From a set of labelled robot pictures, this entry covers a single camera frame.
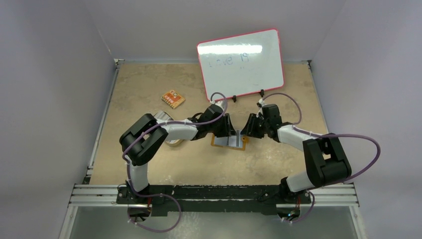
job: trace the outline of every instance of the small whiteboard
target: small whiteboard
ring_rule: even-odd
[[[231,98],[284,85],[276,29],[201,42],[197,49],[208,100],[214,92]]]

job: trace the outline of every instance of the black base bar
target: black base bar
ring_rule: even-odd
[[[147,204],[147,198],[132,194],[127,186],[118,188],[117,204]],[[149,185],[140,192],[143,195],[168,194],[174,197],[183,212],[255,212],[263,215],[277,215],[277,204],[301,204],[311,200],[304,193],[293,198],[282,199],[279,185]],[[167,216],[177,212],[176,204],[166,197],[154,197],[151,201],[152,216]]]

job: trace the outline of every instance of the tabletop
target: tabletop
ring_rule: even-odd
[[[311,72],[307,64],[284,64],[285,84],[265,92],[283,92],[300,105],[303,120],[299,127],[327,133]],[[186,100],[171,109],[161,100],[175,90]],[[252,94],[228,100],[235,129],[243,129],[250,113],[257,113],[261,98]],[[272,96],[266,103],[277,104],[283,121],[295,122],[299,113],[288,98]],[[199,64],[139,64],[121,66],[104,121],[90,184],[117,185],[127,178],[121,158],[120,136],[146,113],[163,110],[175,120],[203,112],[206,99]],[[305,169],[303,153],[270,138],[249,138],[244,151],[211,146],[211,134],[176,147],[163,144],[148,165],[150,184],[261,185],[279,184],[280,179]]]

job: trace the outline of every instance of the white wall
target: white wall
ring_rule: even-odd
[[[114,58],[197,61],[196,45],[276,27],[283,58],[315,56],[345,0],[85,0]]]
[[[330,131],[378,139],[381,158],[355,180],[371,238],[422,237],[422,2],[347,0],[313,61]],[[374,155],[344,140],[352,167]]]
[[[57,238],[113,59],[81,0],[0,0],[0,238]]]

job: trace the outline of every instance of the whiteboard stand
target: whiteboard stand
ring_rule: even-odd
[[[263,96],[284,85],[277,29],[201,42],[197,50],[208,100],[221,92],[236,102],[239,96]]]

